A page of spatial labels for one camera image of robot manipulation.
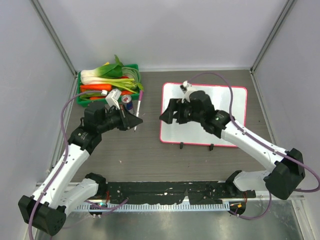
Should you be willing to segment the white marker with pink cap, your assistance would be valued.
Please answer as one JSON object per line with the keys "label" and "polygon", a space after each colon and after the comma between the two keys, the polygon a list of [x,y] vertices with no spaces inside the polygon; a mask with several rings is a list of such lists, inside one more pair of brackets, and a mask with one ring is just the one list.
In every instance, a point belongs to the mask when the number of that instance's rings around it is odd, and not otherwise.
{"label": "white marker with pink cap", "polygon": [[136,108],[136,117],[139,117],[140,114],[140,108],[141,108],[141,102],[143,99],[144,91],[140,90],[139,91],[139,97],[138,97],[138,102],[137,102],[137,108]]}

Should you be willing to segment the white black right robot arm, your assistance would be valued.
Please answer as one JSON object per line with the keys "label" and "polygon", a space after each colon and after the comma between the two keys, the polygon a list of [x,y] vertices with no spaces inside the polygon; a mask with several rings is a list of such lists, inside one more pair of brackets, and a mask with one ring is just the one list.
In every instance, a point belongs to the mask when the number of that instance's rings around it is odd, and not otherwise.
{"label": "white black right robot arm", "polygon": [[245,191],[268,190],[286,200],[306,176],[299,150],[286,150],[254,134],[228,112],[215,109],[203,90],[170,99],[159,119],[167,124],[199,123],[207,133],[236,145],[264,167],[263,171],[237,171],[225,186],[230,197],[236,198]]}

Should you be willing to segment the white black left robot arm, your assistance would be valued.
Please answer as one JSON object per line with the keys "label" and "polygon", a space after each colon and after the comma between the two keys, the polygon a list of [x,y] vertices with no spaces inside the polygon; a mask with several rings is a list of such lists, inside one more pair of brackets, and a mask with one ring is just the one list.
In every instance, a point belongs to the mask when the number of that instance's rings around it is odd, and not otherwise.
{"label": "white black left robot arm", "polygon": [[81,183],[66,188],[80,166],[102,141],[102,134],[113,129],[130,130],[143,123],[125,105],[106,109],[103,102],[93,102],[85,110],[81,124],[71,133],[60,160],[42,185],[31,195],[22,196],[18,207],[28,230],[36,228],[53,237],[64,226],[67,216],[80,204],[107,193],[107,180],[89,173]]}

